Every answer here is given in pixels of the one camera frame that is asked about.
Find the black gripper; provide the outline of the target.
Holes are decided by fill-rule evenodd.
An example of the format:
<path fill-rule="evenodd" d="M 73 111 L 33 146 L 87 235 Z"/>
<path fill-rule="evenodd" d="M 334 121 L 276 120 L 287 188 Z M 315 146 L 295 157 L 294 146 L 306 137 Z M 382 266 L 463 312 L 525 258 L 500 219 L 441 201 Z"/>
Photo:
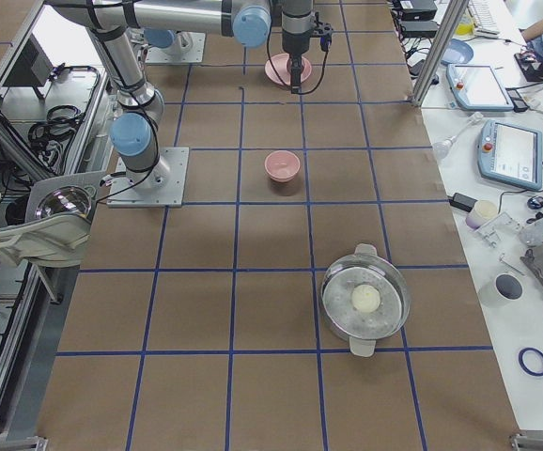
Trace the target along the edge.
<path fill-rule="evenodd" d="M 282 14 L 282 48 L 290 58 L 290 91 L 299 94 L 301 90 L 301 55 L 310 48 L 310 39 L 319 39 L 322 52 L 327 53 L 332 45 L 334 29 L 322 22 L 317 13 L 293 16 Z"/>

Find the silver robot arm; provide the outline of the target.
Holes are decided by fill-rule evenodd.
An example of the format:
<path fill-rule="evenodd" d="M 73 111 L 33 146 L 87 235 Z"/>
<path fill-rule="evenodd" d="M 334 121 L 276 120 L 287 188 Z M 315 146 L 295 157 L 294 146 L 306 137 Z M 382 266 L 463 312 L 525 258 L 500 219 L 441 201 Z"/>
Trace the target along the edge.
<path fill-rule="evenodd" d="M 121 103 L 141 106 L 154 99 L 126 30 L 129 28 L 217 34 L 255 48 L 268 39 L 272 16 L 281 13 L 282 48 L 288 54 L 289 88 L 301 89 L 298 71 L 312 38 L 324 52 L 332 27 L 322 23 L 311 1 L 48 1 L 65 19 L 86 28 L 108 75 L 121 92 Z"/>
<path fill-rule="evenodd" d="M 125 25 L 103 26 L 97 5 L 82 1 L 87 10 L 89 35 L 117 89 L 121 113 L 109 131 L 119 160 L 125 166 L 127 183 L 137 192 L 152 192 L 164 186 L 169 169 L 162 161 L 158 126 L 163 115 L 163 97 L 147 81 Z"/>

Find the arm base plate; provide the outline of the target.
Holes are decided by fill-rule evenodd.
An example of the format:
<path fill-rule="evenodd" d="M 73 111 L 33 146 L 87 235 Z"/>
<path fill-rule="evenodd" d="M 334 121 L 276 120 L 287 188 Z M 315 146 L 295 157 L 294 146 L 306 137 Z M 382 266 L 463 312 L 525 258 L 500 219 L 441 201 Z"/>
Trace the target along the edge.
<path fill-rule="evenodd" d="M 127 172 L 120 157 L 116 171 L 125 175 L 111 180 L 105 199 L 111 208 L 180 208 L 183 203 L 190 150 L 187 147 L 160 148 L 159 161 L 151 172 Z"/>
<path fill-rule="evenodd" d="M 148 45 L 147 65 L 185 65 L 203 61 L 206 35 L 204 33 L 176 33 L 174 42 L 165 48 Z"/>

